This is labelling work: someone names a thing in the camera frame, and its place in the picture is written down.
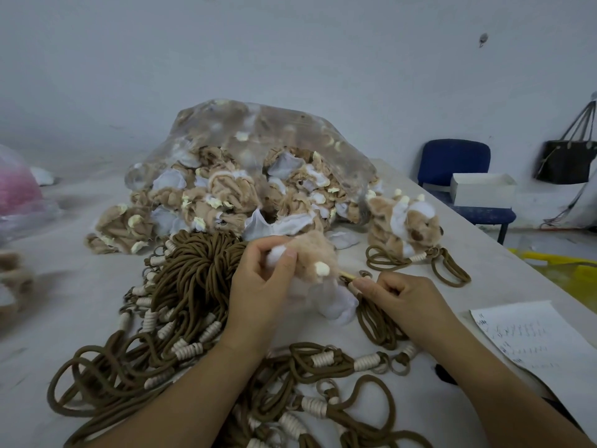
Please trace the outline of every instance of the blue chair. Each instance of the blue chair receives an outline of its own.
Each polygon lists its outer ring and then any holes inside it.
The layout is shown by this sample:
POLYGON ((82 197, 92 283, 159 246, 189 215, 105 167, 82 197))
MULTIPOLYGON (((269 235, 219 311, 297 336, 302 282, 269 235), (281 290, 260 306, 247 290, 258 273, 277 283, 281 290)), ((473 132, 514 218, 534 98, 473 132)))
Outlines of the blue chair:
MULTIPOLYGON (((449 187, 455 172, 488 172, 491 160, 489 146, 468 140, 432 140, 423 146, 419 185, 449 187)), ((508 225, 516 220, 512 209, 455 206, 449 192, 429 190, 438 200, 474 225, 501 225, 497 241, 504 244, 508 225)))

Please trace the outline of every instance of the person's left hand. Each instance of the person's left hand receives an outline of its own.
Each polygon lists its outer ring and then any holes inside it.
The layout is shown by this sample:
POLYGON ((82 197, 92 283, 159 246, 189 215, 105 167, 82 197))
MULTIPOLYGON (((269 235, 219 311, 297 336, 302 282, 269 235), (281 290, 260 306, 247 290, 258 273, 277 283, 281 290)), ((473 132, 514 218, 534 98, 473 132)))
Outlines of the person's left hand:
POLYGON ((278 326, 282 306, 294 276, 297 253, 286 249, 271 276, 265 256, 290 238, 271 236, 250 242, 232 277, 228 322, 220 343, 258 354, 266 353, 278 326))

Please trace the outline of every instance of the fingernail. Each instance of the fingernail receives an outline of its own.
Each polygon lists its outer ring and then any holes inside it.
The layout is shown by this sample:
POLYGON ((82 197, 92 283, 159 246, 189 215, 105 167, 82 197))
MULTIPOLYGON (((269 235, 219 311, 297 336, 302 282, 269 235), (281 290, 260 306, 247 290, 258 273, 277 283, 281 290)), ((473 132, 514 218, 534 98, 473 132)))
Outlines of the fingernail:
POLYGON ((292 248, 287 248, 286 251, 284 251, 284 255, 291 258, 296 258, 297 251, 293 250, 292 248))
POLYGON ((352 284, 359 291, 365 291, 371 287, 373 282, 369 278, 357 278, 353 280, 352 284))

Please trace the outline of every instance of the bundle of rope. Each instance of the bundle of rope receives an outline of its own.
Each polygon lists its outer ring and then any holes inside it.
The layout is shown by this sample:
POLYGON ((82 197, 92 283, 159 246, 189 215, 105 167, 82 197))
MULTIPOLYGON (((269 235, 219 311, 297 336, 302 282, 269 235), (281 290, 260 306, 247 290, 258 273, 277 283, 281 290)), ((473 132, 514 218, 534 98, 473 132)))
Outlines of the bundle of rope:
MULTIPOLYGON (((77 350, 52 378, 49 406, 65 416, 90 418, 66 441, 74 446, 96 432, 124 420, 159 396, 217 342, 228 317, 228 298, 245 242, 229 233, 180 231, 146 259, 143 285, 124 295, 118 329, 104 346, 77 350), (138 333, 128 336, 133 317, 142 318, 138 333), (89 354, 95 358, 89 360, 89 354), (73 384, 56 398, 60 378, 71 371, 73 384), (87 404, 75 404, 75 398, 87 404)), ((396 349, 406 339, 399 327, 379 308, 361 299, 359 322, 367 337, 386 349, 396 349)), ((343 447, 396 446, 396 440, 410 438, 424 447, 429 442, 408 431, 392 432, 395 404, 385 384, 373 376, 362 376, 349 399, 327 391, 327 401, 303 399, 298 384, 316 384, 347 377, 361 371, 408 372, 412 358, 405 349, 392 358, 375 352, 353 359, 334 346, 295 343, 280 355, 265 358, 223 426, 217 446, 267 447, 282 433, 305 448, 319 447, 294 411, 320 414, 338 425, 343 447), (393 362, 406 371, 397 371, 393 362), (351 406, 362 384, 374 382, 386 394, 390 415, 384 426, 374 428, 352 419, 351 406)))
POLYGON ((460 267, 456 261, 454 261, 452 256, 448 253, 448 250, 443 247, 432 247, 424 252, 424 254, 422 253, 421 255, 417 255, 416 258, 407 259, 396 256, 381 245, 370 245, 365 251, 365 255, 367 256, 367 267, 375 271, 393 272, 407 267, 410 264, 413 264, 413 262, 430 259, 431 268, 433 269, 435 276, 443 283, 455 288, 461 288, 467 283, 470 283, 470 275, 466 273, 466 271, 460 267), (450 281, 439 273, 437 270, 437 260, 440 257, 443 258, 442 263, 444 264, 446 270, 458 280, 457 282, 450 281))

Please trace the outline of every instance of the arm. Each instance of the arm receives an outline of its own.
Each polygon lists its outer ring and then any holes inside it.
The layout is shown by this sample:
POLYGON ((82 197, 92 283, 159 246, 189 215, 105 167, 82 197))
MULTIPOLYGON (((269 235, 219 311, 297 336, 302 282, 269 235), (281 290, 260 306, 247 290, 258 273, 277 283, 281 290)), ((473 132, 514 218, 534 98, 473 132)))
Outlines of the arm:
POLYGON ((150 405, 92 440, 90 447, 211 447, 273 338, 296 253, 287 249, 268 280, 260 264, 266 251, 286 241, 270 237, 247 246, 232 278, 220 342, 150 405))
POLYGON ((431 280, 384 272, 377 284, 358 279, 354 285, 451 374, 493 447, 595 448, 460 323, 431 280))

